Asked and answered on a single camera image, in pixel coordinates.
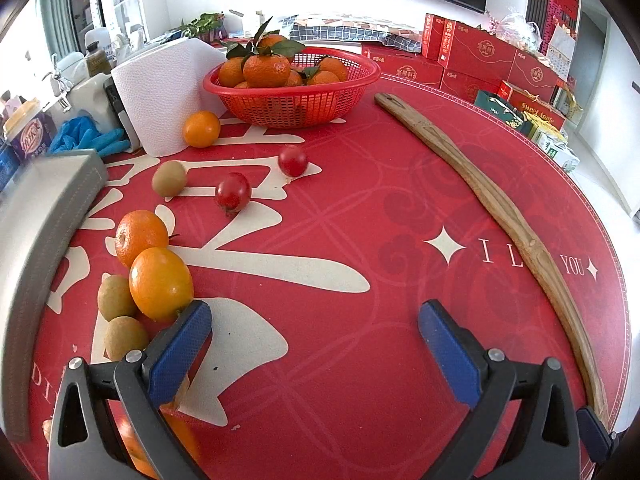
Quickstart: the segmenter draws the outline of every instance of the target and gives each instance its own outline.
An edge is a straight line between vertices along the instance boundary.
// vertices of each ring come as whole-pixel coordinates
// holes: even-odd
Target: paper towel roll
[[[225,55],[198,39],[181,38],[144,52],[113,69],[113,81],[140,143],[152,156],[187,147],[182,125],[193,113],[226,110],[202,88],[202,79]]]

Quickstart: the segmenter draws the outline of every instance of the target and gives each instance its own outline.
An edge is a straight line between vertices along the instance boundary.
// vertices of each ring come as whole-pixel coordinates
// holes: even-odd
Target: floor
[[[580,158],[571,174],[600,216],[616,249],[625,275],[629,317],[631,323],[631,363],[615,431],[626,430],[640,407],[640,219],[630,218],[616,198],[616,193],[584,141],[570,136],[569,146]]]

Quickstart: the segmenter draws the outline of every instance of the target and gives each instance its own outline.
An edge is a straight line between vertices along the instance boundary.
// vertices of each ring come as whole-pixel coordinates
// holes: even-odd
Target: plastic bag
[[[527,23],[523,14],[513,8],[509,10],[511,12],[495,26],[495,37],[520,50],[537,52],[542,44],[542,37],[536,23]]]

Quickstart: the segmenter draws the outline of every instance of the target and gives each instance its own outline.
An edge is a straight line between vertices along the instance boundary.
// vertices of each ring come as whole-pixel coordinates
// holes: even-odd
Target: basket of oranges
[[[203,81],[205,90],[249,124],[301,128],[327,123],[349,112],[365,87],[380,78],[380,67],[367,57],[305,46],[277,31],[263,34],[267,23],[253,43],[228,43],[227,61]]]

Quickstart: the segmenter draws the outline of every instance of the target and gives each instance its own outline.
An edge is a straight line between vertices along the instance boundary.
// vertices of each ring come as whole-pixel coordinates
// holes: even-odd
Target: star pattern
[[[440,251],[444,259],[447,261],[447,265],[451,261],[451,257],[456,251],[460,249],[466,249],[465,246],[457,243],[453,238],[449,236],[447,230],[442,226],[442,231],[440,234],[435,237],[433,240],[423,240],[424,243],[434,246],[437,250]]]
[[[596,273],[598,272],[598,269],[596,269],[595,265],[593,265],[593,262],[591,261],[591,258],[589,258],[589,267],[587,267],[587,270],[591,273],[591,275],[593,276],[593,279],[595,280],[596,279]]]

